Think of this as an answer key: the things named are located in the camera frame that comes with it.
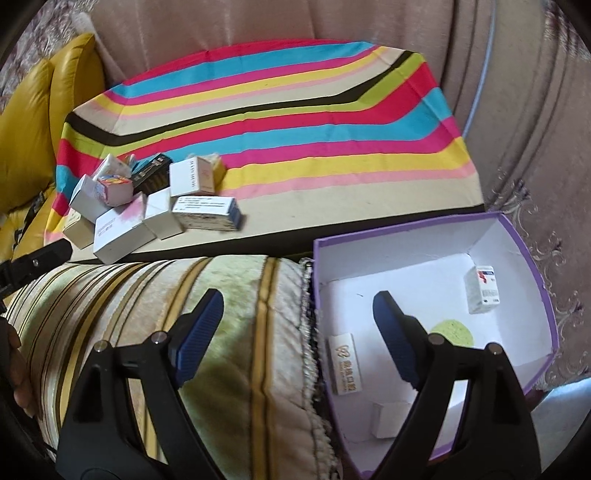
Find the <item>green circle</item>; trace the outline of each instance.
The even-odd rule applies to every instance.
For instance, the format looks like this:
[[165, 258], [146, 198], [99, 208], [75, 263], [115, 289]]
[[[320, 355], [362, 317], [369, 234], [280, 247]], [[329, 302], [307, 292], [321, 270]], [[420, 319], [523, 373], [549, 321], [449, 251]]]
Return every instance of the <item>green circle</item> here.
[[468, 327], [457, 320], [444, 320], [435, 325], [429, 333], [440, 333], [457, 346], [474, 346], [474, 338]]

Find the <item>yellow stripe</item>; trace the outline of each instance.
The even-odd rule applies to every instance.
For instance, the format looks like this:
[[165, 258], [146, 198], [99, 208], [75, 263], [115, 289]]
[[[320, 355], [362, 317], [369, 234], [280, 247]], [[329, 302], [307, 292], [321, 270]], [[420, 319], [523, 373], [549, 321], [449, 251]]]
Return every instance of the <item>yellow stripe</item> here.
[[98, 293], [95, 300], [89, 305], [89, 309], [87, 308], [81, 315], [82, 322], [80, 322], [79, 329], [76, 332], [74, 345], [72, 346], [69, 355], [67, 355], [69, 360], [66, 363], [65, 372], [62, 370], [63, 382], [60, 382], [61, 385], [58, 395], [59, 426], [61, 426], [64, 417], [66, 416], [66, 409], [72, 391], [74, 375], [76, 374], [77, 367], [82, 362], [82, 356], [84, 355], [83, 348], [90, 338], [89, 333], [92, 326], [95, 324], [96, 319], [102, 312], [106, 302], [117, 291], [119, 286], [144, 265], [145, 264], [127, 265], [117, 277], [110, 279], [109, 282], [103, 286], [101, 292]]
[[[279, 275], [279, 264], [281, 260], [277, 259], [275, 271], [273, 272], [273, 278], [271, 280], [271, 287], [269, 293], [269, 299], [267, 301], [268, 306], [275, 304], [275, 294], [277, 293], [277, 277]], [[275, 439], [275, 402], [271, 392], [273, 385], [273, 347], [274, 347], [274, 323], [271, 309], [267, 308], [267, 364], [265, 371], [265, 381], [263, 383], [263, 392], [267, 399], [267, 448], [268, 458], [267, 464], [269, 469], [269, 480], [277, 478], [277, 445]]]
[[456, 138], [438, 153], [340, 155], [337, 157], [307, 157], [299, 160], [268, 164], [250, 164], [228, 170], [220, 185], [221, 190], [237, 189], [246, 185], [279, 181], [318, 178], [331, 175], [371, 173], [381, 171], [454, 170], [470, 161], [461, 138]]
[[[103, 334], [104, 340], [107, 340], [107, 341], [113, 343], [111, 336], [113, 335], [113, 331], [115, 330], [115, 328], [119, 324], [119, 321], [121, 319], [121, 314], [122, 314], [123, 310], [125, 309], [125, 307], [127, 306], [127, 304], [129, 303], [129, 299], [135, 294], [138, 287], [148, 277], [148, 275], [150, 275], [158, 267], [163, 267], [164, 265], [166, 265], [166, 262], [159, 262], [159, 263], [155, 263], [153, 265], [150, 265], [148, 268], [146, 268], [145, 272], [143, 272], [138, 277], [138, 279], [134, 282], [134, 284], [129, 287], [129, 289], [125, 292], [125, 295], [123, 296], [123, 298], [119, 302], [119, 305], [117, 305], [117, 309], [113, 312], [113, 315], [111, 315], [111, 319], [109, 320], [107, 328], [105, 329], [105, 332]], [[150, 284], [149, 282], [146, 283], [146, 285], [144, 285], [142, 287], [142, 291], [149, 284]]]
[[43, 285], [42, 289], [37, 293], [37, 295], [35, 296], [35, 299], [29, 304], [28, 309], [27, 309], [27, 315], [25, 316], [25, 319], [23, 320], [21, 327], [18, 330], [18, 335], [21, 337], [22, 340], [22, 333], [24, 331], [25, 326], [28, 324], [29, 322], [29, 318], [32, 315], [33, 311], [35, 310], [35, 307], [37, 307], [37, 303], [40, 301], [41, 297], [43, 296], [43, 294], [51, 287], [53, 286], [53, 281], [59, 277], [63, 272], [77, 267], [78, 265], [72, 265], [71, 267], [66, 267], [63, 270], [60, 270], [58, 272], [54, 272], [51, 274], [50, 278], [47, 278], [46, 275], [44, 275], [42, 278], [43, 280], [46, 282], [45, 285]]
[[[187, 298], [191, 293], [191, 289], [195, 284], [198, 276], [201, 272], [209, 265], [211, 262], [211, 258], [202, 258], [198, 260], [184, 275], [184, 277], [179, 282], [179, 287], [174, 293], [174, 297], [170, 302], [170, 306], [166, 310], [166, 312], [158, 319], [156, 324], [156, 330], [164, 330], [168, 331], [174, 325], [174, 322], [177, 318], [182, 314], [183, 308], [187, 303]], [[143, 435], [142, 438], [144, 439], [144, 446], [146, 448], [146, 452], [148, 456], [151, 458], [156, 458], [158, 456], [158, 439], [156, 438], [156, 430], [154, 429], [154, 424], [152, 420], [149, 418], [148, 407], [144, 406], [143, 414], [140, 414], [140, 421], [139, 424], [143, 425]]]
[[[96, 265], [96, 266], [92, 267], [91, 269], [87, 270], [84, 274], [95, 273], [96, 270], [98, 270], [100, 267], [101, 267], [101, 265]], [[56, 343], [60, 339], [61, 331], [63, 330], [64, 326], [67, 325], [72, 312], [76, 311], [76, 309], [78, 308], [80, 303], [86, 298], [87, 293], [89, 291], [91, 291], [97, 284], [99, 284], [106, 276], [110, 275], [111, 272], [116, 270], [118, 267], [119, 267], [118, 265], [108, 267], [108, 268], [104, 269], [102, 272], [99, 272], [98, 275], [95, 275], [92, 279], [90, 279], [90, 281], [87, 281], [87, 283], [83, 286], [83, 288], [80, 289], [80, 291], [76, 294], [76, 296], [70, 301], [69, 305], [67, 306], [66, 311], [63, 313], [63, 315], [59, 319], [59, 322], [57, 323], [57, 325], [55, 325], [52, 328], [52, 330], [50, 332], [51, 338], [48, 343], [48, 351], [46, 353], [45, 359], [43, 360], [43, 365], [41, 368], [41, 375], [40, 375], [39, 398], [41, 400], [41, 407], [42, 407], [41, 413], [43, 415], [45, 415], [45, 413], [46, 413], [46, 409], [43, 408], [44, 401], [46, 398], [48, 398], [47, 394], [46, 394], [46, 386], [48, 386], [46, 378], [47, 378], [47, 375], [49, 372], [54, 371], [51, 369], [51, 360], [53, 358], [53, 352], [54, 352]], [[72, 285], [67, 285], [66, 288], [64, 288], [64, 291], [68, 291], [71, 288], [71, 286]], [[55, 417], [56, 411], [57, 411], [56, 404], [57, 404], [57, 397], [54, 397], [53, 404], [50, 405], [49, 409], [48, 409], [48, 414], [53, 417]], [[46, 431], [47, 438], [49, 438], [50, 437], [50, 432], [49, 432], [49, 428], [48, 428], [49, 422], [48, 421], [43, 422], [43, 426]]]
[[263, 269], [261, 284], [259, 286], [258, 301], [256, 304], [254, 345], [252, 347], [252, 371], [251, 371], [251, 441], [252, 441], [252, 472], [251, 478], [256, 480], [269, 480], [268, 470], [268, 437], [265, 423], [266, 398], [264, 393], [264, 380], [267, 371], [267, 313], [268, 302], [271, 295], [272, 282], [278, 260], [267, 258]]
[[351, 103], [341, 103], [338, 105], [317, 105], [317, 106], [301, 106], [292, 108], [273, 109], [261, 112], [245, 112], [238, 115], [218, 118], [208, 122], [200, 122], [198, 124], [189, 125], [187, 127], [177, 128], [164, 132], [160, 135], [140, 140], [137, 142], [122, 145], [121, 147], [107, 147], [95, 140], [90, 139], [78, 132], [76, 132], [69, 124], [65, 124], [63, 137], [66, 138], [71, 145], [76, 147], [81, 153], [91, 155], [92, 157], [103, 157], [106, 153], [113, 155], [122, 155], [132, 150], [145, 147], [156, 143], [158, 140], [165, 138], [178, 137], [191, 132], [219, 127], [221, 125], [229, 125], [234, 122], [244, 120], [254, 120], [259, 118], [273, 118], [276, 116], [298, 115], [303, 113], [319, 113], [326, 112], [359, 112], [381, 103], [388, 95], [400, 87], [407, 78], [409, 78], [416, 70], [424, 63], [424, 58], [419, 54], [413, 54], [405, 61], [400, 68], [388, 74], [377, 85], [369, 89], [358, 100]]
[[[208, 90], [206, 92], [191, 93], [189, 95], [182, 95], [178, 97], [168, 98], [164, 100], [156, 100], [154, 102], [143, 103], [141, 105], [125, 105], [123, 112], [125, 115], [137, 115], [142, 113], [152, 113], [164, 110], [167, 108], [175, 108], [184, 105], [191, 105], [199, 102], [206, 102], [209, 100], [222, 100], [232, 95], [241, 95], [250, 92], [264, 93], [265, 90], [281, 87], [281, 86], [294, 86], [299, 83], [313, 82], [315, 80], [325, 80], [338, 77], [346, 73], [352, 73], [356, 70], [362, 70], [368, 65], [381, 61], [382, 64], [382, 53], [388, 50], [387, 47], [380, 47], [369, 55], [355, 60], [347, 65], [335, 67], [332, 69], [315, 70], [312, 72], [293, 73], [291, 75], [284, 75], [279, 77], [271, 77], [262, 80], [254, 80], [253, 82], [240, 83], [238, 85], [232, 85], [228, 87], [218, 88], [215, 90]], [[109, 112], [119, 114], [122, 110], [120, 103], [113, 102], [106, 95], [100, 95], [94, 100], [90, 101], [93, 107], [99, 106]]]
[[159, 324], [159, 326], [161, 326], [161, 330], [168, 332], [174, 325], [174, 322], [177, 321], [177, 318], [183, 313], [183, 308], [187, 303], [187, 299], [191, 293], [191, 289], [193, 288], [195, 281], [211, 261], [211, 258], [204, 258], [200, 260], [195, 266], [193, 266], [191, 270], [187, 272], [187, 274], [181, 280], [180, 286], [174, 296], [174, 300], [170, 304], [170, 308], [164, 317], [164, 321]]
[[68, 285], [66, 285], [63, 289], [61, 289], [60, 294], [52, 302], [51, 307], [49, 307], [49, 309], [47, 310], [47, 313], [44, 315], [43, 320], [41, 321], [41, 325], [40, 325], [39, 329], [35, 333], [35, 337], [33, 339], [33, 342], [31, 344], [30, 350], [28, 351], [28, 355], [27, 355], [27, 363], [29, 365], [31, 364], [31, 360], [32, 360], [33, 355], [35, 353], [35, 346], [37, 345], [37, 341], [39, 340], [39, 336], [41, 335], [41, 332], [43, 331], [43, 327], [46, 325], [47, 321], [51, 317], [51, 314], [54, 312], [54, 310], [56, 309], [56, 307], [59, 305], [59, 303], [61, 302], [62, 298], [64, 298], [69, 293], [70, 289], [74, 285], [76, 285], [76, 283], [78, 283], [78, 281], [82, 277], [85, 277], [88, 273], [94, 272], [97, 268], [99, 268], [99, 267], [96, 266], [94, 268], [91, 268], [89, 270], [86, 270], [86, 271], [80, 273], [79, 275], [75, 276], [72, 280], [70, 280], [70, 282], [68, 283]]

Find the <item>yellow leather cushion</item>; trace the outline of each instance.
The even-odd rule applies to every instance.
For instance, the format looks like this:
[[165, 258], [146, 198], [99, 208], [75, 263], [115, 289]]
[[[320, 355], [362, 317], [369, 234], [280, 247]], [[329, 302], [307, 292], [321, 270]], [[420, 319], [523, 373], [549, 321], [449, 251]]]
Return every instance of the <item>yellow leather cushion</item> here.
[[[7, 215], [5, 223], [0, 228], [0, 262], [13, 258], [15, 251], [22, 252], [22, 248], [20, 247], [21, 244], [24, 245], [23, 248], [25, 250], [29, 249], [29, 251], [26, 253], [32, 252], [33, 250], [43, 246], [43, 230], [45, 230], [45, 224], [40, 225], [38, 221], [47, 222], [51, 205], [53, 204], [53, 200], [56, 198], [56, 196], [57, 192], [56, 186], [54, 184], [50, 185], [43, 192], [43, 197], [46, 200], [43, 203], [41, 209], [38, 210], [35, 218], [28, 226], [25, 234], [22, 236], [18, 246], [15, 249], [14, 244], [17, 241], [17, 238], [20, 237], [19, 231], [22, 231], [25, 228], [27, 215], [31, 214], [33, 203], [37, 201], [37, 198], [35, 198], [33, 201], [27, 202], [25, 205], [15, 208]], [[44, 217], [43, 220], [37, 220], [37, 218], [40, 216]]]
[[47, 224], [47, 218], [49, 217], [49, 212], [51, 212], [51, 206], [53, 205], [53, 201], [56, 199], [57, 191], [52, 186], [51, 189], [48, 189], [45, 192], [45, 198], [47, 199], [41, 210], [37, 212], [35, 218], [27, 228], [27, 231], [22, 236], [22, 240], [14, 249], [14, 253], [12, 255], [12, 259], [16, 259], [23, 255], [27, 255], [35, 250], [41, 248], [43, 246], [43, 234], [45, 232], [45, 226]]
[[51, 83], [49, 119], [51, 140], [57, 157], [66, 115], [78, 105], [105, 91], [105, 78], [95, 38], [90, 33], [76, 37], [51, 58], [55, 71]]
[[52, 181], [56, 157], [49, 128], [53, 65], [40, 61], [15, 90], [0, 116], [0, 212], [8, 213]]

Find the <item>human hand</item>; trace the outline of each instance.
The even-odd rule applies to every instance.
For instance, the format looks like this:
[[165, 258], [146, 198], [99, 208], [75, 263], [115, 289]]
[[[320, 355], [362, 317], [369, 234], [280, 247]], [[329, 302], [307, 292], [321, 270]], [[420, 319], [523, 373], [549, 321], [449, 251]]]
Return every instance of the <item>human hand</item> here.
[[35, 414], [35, 401], [33, 388], [29, 379], [27, 361], [18, 350], [21, 347], [21, 339], [12, 325], [8, 326], [8, 342], [10, 343], [10, 380], [14, 384], [14, 400], [27, 415]]

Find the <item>purple box rim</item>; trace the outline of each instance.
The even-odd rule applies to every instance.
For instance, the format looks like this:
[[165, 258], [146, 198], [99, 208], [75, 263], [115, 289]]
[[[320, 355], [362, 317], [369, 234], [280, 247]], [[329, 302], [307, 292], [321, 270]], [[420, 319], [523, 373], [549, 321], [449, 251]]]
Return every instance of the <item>purple box rim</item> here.
[[[511, 221], [505, 216], [502, 212], [483, 212], [483, 213], [467, 213], [464, 215], [448, 215], [442, 216], [437, 218], [431, 218], [426, 220], [418, 220], [416, 222], [410, 223], [402, 223], [400, 225], [391, 225], [391, 226], [384, 226], [380, 228], [375, 228], [371, 230], [365, 230], [361, 232], [353, 232], [353, 233], [345, 233], [343, 235], [335, 235], [335, 236], [328, 236], [325, 238], [318, 238], [314, 240], [314, 260], [319, 257], [320, 249], [324, 247], [332, 247], [334, 245], [340, 245], [348, 242], [355, 242], [358, 240], [364, 240], [368, 238], [373, 238], [376, 236], [382, 235], [391, 235], [393, 233], [401, 233], [401, 232], [408, 232], [410, 230], [416, 230], [419, 228], [425, 228], [428, 226], [436, 226], [436, 225], [444, 225], [447, 223], [464, 223], [464, 222], [473, 222], [475, 220], [486, 220], [486, 219], [496, 219], [500, 221], [501, 225], [505, 228], [505, 230], [509, 233], [517, 247], [519, 248], [519, 252], [525, 258], [526, 263], [528, 264], [531, 274], [535, 279], [535, 283], [538, 286], [538, 291], [540, 292], [540, 297], [542, 303], [544, 305], [544, 310], [546, 312], [546, 318], [548, 320], [548, 325], [550, 327], [550, 336], [552, 341], [552, 353], [547, 356], [547, 359], [539, 370], [538, 374], [534, 377], [534, 379], [526, 384], [523, 387], [524, 394], [527, 394], [531, 391], [537, 379], [539, 379], [548, 367], [550, 367], [551, 363], [558, 352], [558, 330], [556, 327], [556, 318], [554, 316], [554, 308], [552, 307], [552, 302], [550, 300], [550, 295], [546, 290], [544, 279], [538, 270], [534, 259], [531, 256], [530, 250], [527, 248], [525, 242], [515, 230], [515, 227], [511, 223]], [[318, 283], [318, 275], [314, 275], [314, 296], [316, 301], [316, 309], [320, 310], [322, 308], [320, 304], [320, 286]], [[334, 406], [332, 404], [332, 396], [329, 395], [329, 402], [331, 405], [332, 410], [334, 411]], [[339, 436], [341, 440], [343, 439], [342, 432], [338, 425], [335, 425], [335, 428], [339, 432]], [[449, 453], [452, 449], [452, 444], [446, 444], [439, 448], [433, 450], [433, 454], [431, 458], [437, 458], [441, 455], [445, 455]], [[358, 475], [362, 478], [369, 478], [368, 474], [372, 473], [369, 471], [359, 472], [355, 464], [352, 462], [353, 467], [357, 471]]]

